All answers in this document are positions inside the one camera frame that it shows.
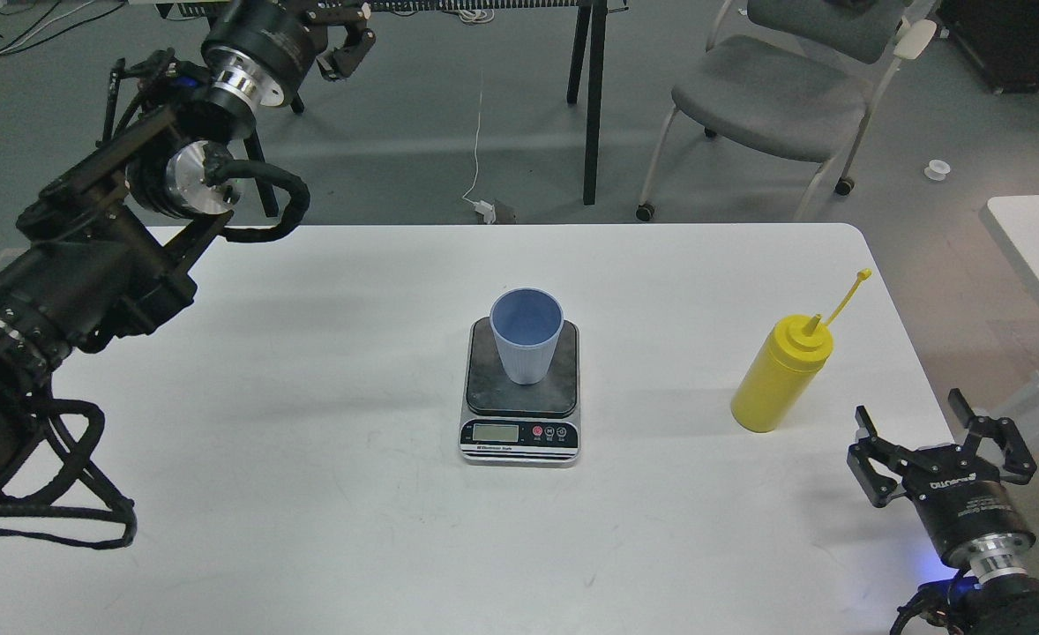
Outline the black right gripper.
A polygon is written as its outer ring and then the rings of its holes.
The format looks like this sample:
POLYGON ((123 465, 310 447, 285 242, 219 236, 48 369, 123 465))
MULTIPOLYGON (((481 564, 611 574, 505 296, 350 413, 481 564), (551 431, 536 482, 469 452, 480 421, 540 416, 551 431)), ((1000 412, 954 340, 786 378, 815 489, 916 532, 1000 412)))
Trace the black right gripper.
POLYGON ((967 566, 968 559, 983 550, 983 543, 996 543, 1015 555, 1022 554, 1035 545, 1035 532, 1017 511, 1002 480, 1028 485, 1038 465, 1013 419, 976 414, 959 387, 947 394, 947 401, 967 431, 963 449, 976 453, 982 441, 990 439, 1002 454, 1002 477, 995 467, 964 467, 956 474, 941 474, 942 464, 933 450, 914 452, 879 436, 863 405, 856 407, 858 429, 848 446, 850 473, 875 509, 908 495, 940 562, 948 567, 967 566), (903 485, 901 480, 880 474, 877 465, 898 477, 907 476, 903 485))

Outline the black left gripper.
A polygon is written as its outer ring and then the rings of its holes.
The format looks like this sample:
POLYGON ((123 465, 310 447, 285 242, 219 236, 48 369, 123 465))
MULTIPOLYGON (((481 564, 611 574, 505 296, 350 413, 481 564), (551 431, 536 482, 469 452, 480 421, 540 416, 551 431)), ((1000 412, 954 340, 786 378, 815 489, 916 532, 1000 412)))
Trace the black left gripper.
POLYGON ((376 43, 370 3, 296 3, 295 15, 273 1, 233 1, 201 45, 206 67, 217 79, 224 70, 245 73, 260 104, 281 108, 297 96, 314 61, 323 79, 343 80, 376 43), (327 36, 334 28, 345 32, 338 47, 327 36))

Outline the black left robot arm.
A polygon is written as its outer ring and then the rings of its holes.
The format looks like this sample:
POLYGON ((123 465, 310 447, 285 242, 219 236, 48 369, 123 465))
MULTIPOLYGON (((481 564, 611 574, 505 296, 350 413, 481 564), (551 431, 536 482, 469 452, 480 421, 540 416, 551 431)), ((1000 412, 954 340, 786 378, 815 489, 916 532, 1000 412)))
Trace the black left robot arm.
POLYGON ((202 64, 158 49, 114 67, 99 147, 20 214, 29 248, 0 271, 0 519, 122 526, 89 549, 135 539, 135 504, 94 462, 103 411, 56 398, 52 375, 72 351, 192 305, 191 267, 216 238, 276 242, 301 224, 309 186, 265 161, 255 112, 293 106, 311 68, 349 77, 374 45, 370 14, 366 1, 233 1, 202 64))

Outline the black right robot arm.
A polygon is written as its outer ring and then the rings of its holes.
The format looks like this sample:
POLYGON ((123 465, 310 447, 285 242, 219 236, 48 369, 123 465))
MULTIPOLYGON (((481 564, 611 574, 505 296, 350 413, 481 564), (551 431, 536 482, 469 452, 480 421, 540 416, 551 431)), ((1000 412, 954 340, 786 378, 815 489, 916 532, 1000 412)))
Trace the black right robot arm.
POLYGON ((1039 634, 1039 579, 1022 562, 1035 532, 1008 495, 1038 466, 1013 419, 976 414, 959 390, 948 394, 967 434, 959 444, 906 449, 879 436, 864 406, 847 464, 871 505, 909 499, 940 563, 954 570, 923 583, 893 621, 901 634, 922 618, 950 634, 1039 634))

